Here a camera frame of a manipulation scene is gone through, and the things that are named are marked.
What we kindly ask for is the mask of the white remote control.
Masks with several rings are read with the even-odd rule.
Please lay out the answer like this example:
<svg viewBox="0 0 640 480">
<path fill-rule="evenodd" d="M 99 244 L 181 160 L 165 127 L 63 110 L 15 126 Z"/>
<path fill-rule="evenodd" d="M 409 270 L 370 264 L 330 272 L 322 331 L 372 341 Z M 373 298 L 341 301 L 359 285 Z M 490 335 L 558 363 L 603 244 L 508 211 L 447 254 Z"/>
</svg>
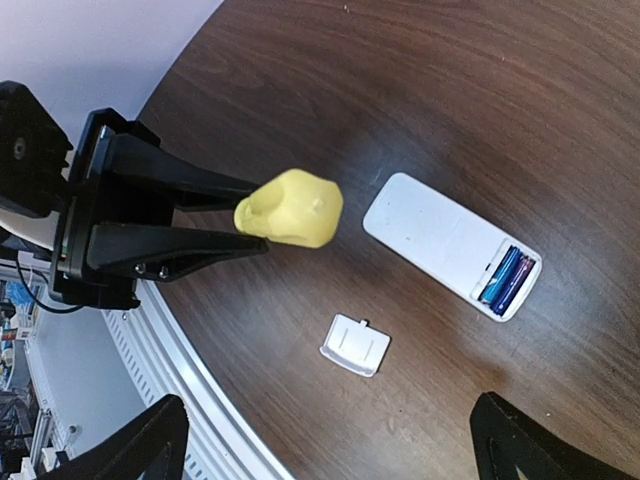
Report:
<svg viewBox="0 0 640 480">
<path fill-rule="evenodd" d="M 529 296 L 541 270 L 534 249 L 406 173 L 386 181 L 367 210 L 367 234 L 433 277 L 496 322 L 507 322 Z M 535 266 L 502 316 L 479 301 L 511 246 Z"/>
</svg>

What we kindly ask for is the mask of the yellow handled screwdriver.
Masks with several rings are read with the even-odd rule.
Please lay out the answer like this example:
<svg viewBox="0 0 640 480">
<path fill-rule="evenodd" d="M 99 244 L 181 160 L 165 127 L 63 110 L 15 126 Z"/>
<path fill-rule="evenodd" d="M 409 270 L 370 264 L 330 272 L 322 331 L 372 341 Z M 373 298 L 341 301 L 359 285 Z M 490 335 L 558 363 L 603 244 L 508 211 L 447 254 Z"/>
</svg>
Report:
<svg viewBox="0 0 640 480">
<path fill-rule="evenodd" d="M 234 226 L 271 242 L 318 249 L 334 238 L 343 206 L 335 182 L 290 169 L 241 200 Z"/>
</svg>

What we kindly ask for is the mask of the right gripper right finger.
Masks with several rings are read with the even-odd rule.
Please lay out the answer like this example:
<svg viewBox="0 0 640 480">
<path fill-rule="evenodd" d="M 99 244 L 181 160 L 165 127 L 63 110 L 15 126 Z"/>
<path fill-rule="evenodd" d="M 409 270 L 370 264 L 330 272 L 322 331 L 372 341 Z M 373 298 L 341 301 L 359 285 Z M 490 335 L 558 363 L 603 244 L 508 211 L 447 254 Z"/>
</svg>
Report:
<svg viewBox="0 0 640 480">
<path fill-rule="evenodd" d="M 564 442 L 495 392 L 480 395 L 470 428 L 481 479 L 631 477 Z"/>
</svg>

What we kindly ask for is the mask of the white battery cover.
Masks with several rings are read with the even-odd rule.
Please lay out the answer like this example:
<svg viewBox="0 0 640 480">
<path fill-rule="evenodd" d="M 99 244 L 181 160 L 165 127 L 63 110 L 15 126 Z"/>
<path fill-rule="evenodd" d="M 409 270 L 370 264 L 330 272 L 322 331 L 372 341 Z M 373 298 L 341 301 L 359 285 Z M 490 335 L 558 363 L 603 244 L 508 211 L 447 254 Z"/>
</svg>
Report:
<svg viewBox="0 0 640 480">
<path fill-rule="evenodd" d="M 341 368 L 371 378 L 378 372 L 390 343 L 391 337 L 371 328 L 367 320 L 336 314 L 319 352 Z"/>
</svg>

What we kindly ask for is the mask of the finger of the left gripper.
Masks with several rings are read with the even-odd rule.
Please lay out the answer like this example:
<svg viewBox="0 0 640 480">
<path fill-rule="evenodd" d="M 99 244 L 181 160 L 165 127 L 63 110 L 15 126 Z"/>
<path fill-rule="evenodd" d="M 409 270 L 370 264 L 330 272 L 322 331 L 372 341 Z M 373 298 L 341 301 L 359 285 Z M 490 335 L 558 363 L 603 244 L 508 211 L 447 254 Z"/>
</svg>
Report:
<svg viewBox="0 0 640 480">
<path fill-rule="evenodd" d="M 265 240 L 240 234 L 135 224 L 92 229 L 87 264 L 124 278 L 171 282 L 222 261 L 261 255 Z"/>
<path fill-rule="evenodd" d="M 159 194 L 176 208 L 234 208 L 258 189 L 255 183 L 199 168 L 132 135 L 113 137 L 109 148 L 109 172 Z"/>
</svg>

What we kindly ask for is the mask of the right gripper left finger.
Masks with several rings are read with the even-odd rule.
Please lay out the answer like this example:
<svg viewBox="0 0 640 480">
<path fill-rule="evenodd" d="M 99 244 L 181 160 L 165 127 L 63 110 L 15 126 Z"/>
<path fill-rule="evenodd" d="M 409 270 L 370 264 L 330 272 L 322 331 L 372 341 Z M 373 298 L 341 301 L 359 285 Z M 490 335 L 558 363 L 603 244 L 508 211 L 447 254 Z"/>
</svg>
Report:
<svg viewBox="0 0 640 480">
<path fill-rule="evenodd" d="M 101 444 L 47 473 L 49 479 L 181 479 L 189 420 L 167 394 Z"/>
</svg>

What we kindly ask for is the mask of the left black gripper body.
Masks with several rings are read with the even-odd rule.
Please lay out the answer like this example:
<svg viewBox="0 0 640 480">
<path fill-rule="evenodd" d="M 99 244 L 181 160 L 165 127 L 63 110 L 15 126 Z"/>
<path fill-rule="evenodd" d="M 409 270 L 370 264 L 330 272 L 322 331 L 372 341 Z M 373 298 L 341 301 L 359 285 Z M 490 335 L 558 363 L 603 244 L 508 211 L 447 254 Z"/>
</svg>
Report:
<svg viewBox="0 0 640 480">
<path fill-rule="evenodd" d="M 107 147 L 117 134 L 129 134 L 144 146 L 161 144 L 143 123 L 127 120 L 112 108 L 88 115 L 69 174 L 70 197 L 59 216 L 50 269 L 49 294 L 67 305 L 137 308 L 136 277 L 114 276 L 88 266 L 92 227 L 103 222 L 169 226 L 172 221 L 168 200 L 106 171 Z"/>
</svg>

